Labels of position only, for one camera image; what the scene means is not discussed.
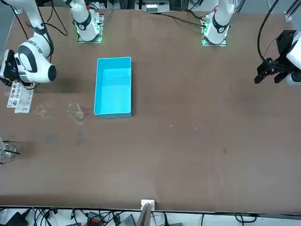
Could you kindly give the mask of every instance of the brown table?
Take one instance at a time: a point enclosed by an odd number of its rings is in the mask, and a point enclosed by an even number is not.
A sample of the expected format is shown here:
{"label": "brown table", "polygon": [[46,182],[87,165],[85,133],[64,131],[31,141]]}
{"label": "brown table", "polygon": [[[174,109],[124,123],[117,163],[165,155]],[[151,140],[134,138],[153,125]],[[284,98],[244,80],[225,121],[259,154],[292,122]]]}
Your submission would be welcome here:
{"label": "brown table", "polygon": [[[0,95],[0,134],[22,152],[0,167],[1,204],[138,209],[154,199],[160,210],[300,213],[301,90],[272,77],[254,84],[264,15],[233,15],[225,48],[202,47],[198,27],[133,10],[113,12],[102,44],[78,44],[69,9],[57,11],[68,30],[48,28],[57,79],[37,88],[29,114],[14,114]],[[61,28],[55,15],[51,23]],[[262,51],[291,27],[271,15]],[[24,40],[15,20],[6,48]],[[101,120],[97,59],[127,56],[133,117]],[[70,103],[88,112],[83,123],[68,118]],[[36,115],[39,104],[52,115]]]}

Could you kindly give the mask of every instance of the floor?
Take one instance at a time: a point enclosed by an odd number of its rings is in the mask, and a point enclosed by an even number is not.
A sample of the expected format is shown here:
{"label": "floor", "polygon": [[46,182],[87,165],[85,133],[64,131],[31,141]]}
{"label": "floor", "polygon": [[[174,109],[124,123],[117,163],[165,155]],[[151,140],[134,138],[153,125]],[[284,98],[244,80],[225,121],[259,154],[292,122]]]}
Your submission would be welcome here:
{"label": "floor", "polygon": [[[8,209],[0,212],[0,224],[5,224],[16,212],[20,212],[21,214],[26,211],[26,209]],[[75,224],[74,219],[71,218],[71,210],[59,210],[56,215],[51,214],[49,218],[49,222],[52,226],[70,226],[71,224]],[[139,212],[130,212],[126,211],[120,215],[120,221],[122,222],[129,215],[133,215],[134,221],[137,222],[139,218]],[[150,226],[160,226],[164,224],[164,215],[159,212],[154,212],[154,218],[150,221]],[[184,214],[184,213],[167,213],[167,220],[170,225],[176,223],[182,223],[184,226],[240,226],[242,223],[239,223],[234,216],[217,216],[217,215],[204,215],[203,224],[201,224],[202,214]],[[34,211],[30,211],[26,217],[26,220],[29,222],[29,225],[33,225],[34,223]],[[43,225],[45,220],[41,222],[42,217],[37,220],[38,225]],[[76,211],[76,220],[78,223],[82,223],[85,225],[87,222],[87,218],[83,215],[79,210]],[[245,217],[244,221],[252,221],[254,218]],[[114,226],[114,222],[111,221],[107,224],[107,226]],[[257,218],[257,220],[252,223],[252,226],[299,226],[300,220],[292,220],[292,219],[276,219],[276,218]]]}

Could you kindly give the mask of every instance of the blue storage box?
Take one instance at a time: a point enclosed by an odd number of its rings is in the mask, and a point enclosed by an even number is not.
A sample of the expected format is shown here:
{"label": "blue storage box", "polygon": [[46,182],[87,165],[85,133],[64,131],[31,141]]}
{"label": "blue storage box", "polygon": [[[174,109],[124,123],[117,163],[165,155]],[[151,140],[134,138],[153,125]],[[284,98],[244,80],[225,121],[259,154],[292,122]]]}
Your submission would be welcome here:
{"label": "blue storage box", "polygon": [[96,70],[94,114],[102,119],[132,116],[132,60],[99,58]]}

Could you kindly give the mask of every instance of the black cable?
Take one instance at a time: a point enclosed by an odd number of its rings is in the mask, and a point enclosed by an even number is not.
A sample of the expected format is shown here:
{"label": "black cable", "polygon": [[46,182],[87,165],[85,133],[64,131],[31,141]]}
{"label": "black cable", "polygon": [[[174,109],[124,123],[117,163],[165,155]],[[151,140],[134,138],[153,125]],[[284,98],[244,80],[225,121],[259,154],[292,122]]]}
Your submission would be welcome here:
{"label": "black cable", "polygon": [[[122,214],[123,212],[124,212],[124,211],[121,211],[120,213],[116,214],[116,216],[119,216],[119,215]],[[108,225],[113,219],[114,219],[114,218],[109,219],[109,220],[107,221],[107,223],[106,223],[104,226]]]}
{"label": "black cable", "polygon": [[278,66],[275,66],[275,65],[272,65],[270,64],[270,62],[268,62],[263,56],[262,56],[262,53],[261,53],[261,50],[260,50],[260,36],[261,36],[261,33],[262,33],[262,30],[263,30],[263,27],[265,25],[265,23],[267,22],[271,12],[273,11],[274,7],[277,5],[277,3],[279,2],[279,0],[276,0],[274,2],[274,4],[272,5],[272,7],[269,9],[268,13],[266,14],[261,26],[260,26],[260,29],[259,29],[259,32],[258,32],[258,38],[257,38],[257,50],[258,50],[258,54],[260,56],[260,58],[267,64],[269,65],[270,67],[274,68],[274,69],[278,69],[278,70],[281,70],[281,71],[285,71],[285,67],[278,67]]}
{"label": "black cable", "polygon": [[202,215],[202,219],[201,219],[201,226],[203,226],[203,220],[204,220],[204,214]]}
{"label": "black cable", "polygon": [[51,13],[50,13],[50,16],[49,16],[49,18],[48,18],[47,22],[49,22],[49,21],[50,21],[50,19],[51,19],[51,17],[52,17],[53,8],[54,8],[54,5],[53,5],[53,0],[51,0]]}
{"label": "black cable", "polygon": [[79,223],[77,222],[76,216],[75,216],[75,209],[72,209],[72,212],[71,212],[71,219],[72,219],[72,218],[74,218],[76,225],[79,225]]}
{"label": "black cable", "polygon": [[[47,22],[44,22],[44,24],[49,25],[49,26],[51,26],[51,27],[57,29],[62,35],[68,36],[68,32],[67,32],[67,30],[66,30],[66,28],[65,28],[65,25],[64,25],[63,22],[61,21],[61,18],[60,18],[60,16],[58,15],[58,13],[57,13],[57,11],[56,11],[56,9],[55,9],[55,7],[54,7],[53,0],[51,1],[51,5],[52,5],[52,6],[51,6],[50,17],[49,17],[49,19],[47,20]],[[56,14],[58,20],[60,21],[60,23],[61,23],[61,25],[63,26],[63,28],[64,28],[64,30],[65,30],[66,33],[63,33],[63,32],[62,32],[60,29],[58,29],[56,26],[54,26],[54,25],[48,23],[49,20],[50,20],[50,18],[51,18],[51,16],[52,16],[52,11],[55,12],[55,14]]]}
{"label": "black cable", "polygon": [[167,14],[158,14],[158,15],[168,16],[168,17],[171,17],[173,19],[180,20],[182,22],[185,22],[185,23],[188,23],[188,24],[191,24],[191,25],[195,25],[195,26],[199,26],[199,27],[206,27],[205,25],[196,24],[196,23],[193,23],[193,22],[190,22],[190,21],[187,21],[187,20],[183,20],[183,19],[177,18],[175,16],[171,16],[171,15],[167,15]]}
{"label": "black cable", "polygon": [[26,36],[26,38],[28,39],[28,35],[26,34],[26,31],[25,31],[25,29],[24,29],[24,27],[23,27],[23,25],[22,25],[22,23],[21,23],[18,15],[17,15],[17,13],[14,11],[14,9],[13,9],[13,7],[11,5],[9,5],[9,6],[10,6],[11,10],[14,12],[14,14],[15,14],[15,16],[16,16],[16,18],[17,18],[17,20],[18,20],[18,22],[19,22],[19,24],[20,24],[20,26],[21,26],[21,28],[22,28],[25,36]]}
{"label": "black cable", "polygon": [[169,226],[168,220],[167,220],[167,215],[165,212],[163,212],[164,214],[164,226]]}
{"label": "black cable", "polygon": [[213,12],[217,7],[218,7],[218,5],[212,9],[212,12]]}
{"label": "black cable", "polygon": [[186,10],[186,12],[189,12],[189,13],[191,13],[195,18],[197,18],[197,19],[199,19],[199,20],[201,20],[201,19],[203,19],[203,17],[202,16],[197,16],[197,15],[195,15],[195,13],[194,12],[192,12],[190,9],[188,9],[188,10]]}
{"label": "black cable", "polygon": [[92,3],[90,3],[90,5],[92,5],[93,7],[95,7],[95,9],[98,9],[96,5],[94,5],[94,4],[92,4]]}
{"label": "black cable", "polygon": [[245,221],[243,218],[243,215],[241,215],[240,213],[236,213],[235,214],[235,219],[242,224],[242,226],[244,226],[244,223],[254,223],[257,220],[257,217],[255,216],[253,220],[249,220],[249,221]]}
{"label": "black cable", "polygon": [[199,6],[203,3],[204,0],[198,0],[194,5],[193,7],[190,8],[190,10],[192,10],[198,3],[199,3]]}
{"label": "black cable", "polygon": [[68,33],[63,33],[60,29],[58,29],[56,26],[54,26],[54,25],[52,25],[52,24],[50,24],[50,23],[47,23],[47,22],[45,22],[44,24],[46,24],[46,25],[49,25],[49,26],[51,26],[51,27],[53,27],[53,28],[55,28],[55,29],[57,29],[62,35],[64,35],[64,36],[68,36]]}
{"label": "black cable", "polygon": [[154,218],[155,225],[157,226],[157,222],[156,222],[156,219],[155,219],[155,215],[154,215],[154,213],[153,213],[153,212],[151,212],[151,214],[152,214],[152,217]]}
{"label": "black cable", "polygon": [[269,49],[269,46],[273,43],[273,41],[275,41],[277,38],[275,38],[275,39],[273,39],[270,43],[269,43],[269,45],[268,45],[268,47],[267,47],[267,50],[265,51],[265,53],[264,53],[264,55],[263,55],[263,58],[265,57],[265,55],[267,54],[267,51],[268,51],[268,49]]}
{"label": "black cable", "polygon": [[41,223],[40,223],[40,226],[42,226],[42,223],[43,223],[43,219],[45,218],[45,225],[46,225],[46,222],[48,223],[48,226],[52,226],[51,223],[48,221],[48,216],[47,214],[50,212],[51,210],[47,210],[47,212],[45,213],[44,210],[42,210],[42,219],[41,219]]}

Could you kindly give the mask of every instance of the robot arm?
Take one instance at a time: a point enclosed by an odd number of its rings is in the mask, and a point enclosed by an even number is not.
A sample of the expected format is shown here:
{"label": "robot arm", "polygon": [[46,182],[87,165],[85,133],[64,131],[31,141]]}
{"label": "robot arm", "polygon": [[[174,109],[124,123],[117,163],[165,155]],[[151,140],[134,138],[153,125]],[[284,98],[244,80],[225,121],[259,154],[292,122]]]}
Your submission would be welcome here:
{"label": "robot arm", "polygon": [[255,84],[262,82],[268,75],[275,74],[275,83],[285,79],[288,85],[301,85],[301,30],[283,31],[276,42],[279,57],[263,61],[257,68]]}
{"label": "robot arm", "polygon": [[11,49],[5,51],[0,69],[1,81],[8,86],[19,81],[28,87],[33,83],[52,82],[56,69],[46,57],[53,53],[53,43],[35,0],[6,0],[4,3],[24,9],[34,34],[19,46],[16,53]]}
{"label": "robot arm", "polygon": [[84,41],[91,41],[99,35],[100,30],[96,26],[99,21],[98,12],[88,10],[84,0],[63,1],[70,7],[78,33]]}
{"label": "robot arm", "polygon": [[233,0],[218,1],[216,12],[209,14],[210,25],[204,34],[211,43],[220,44],[225,39],[234,10]]}

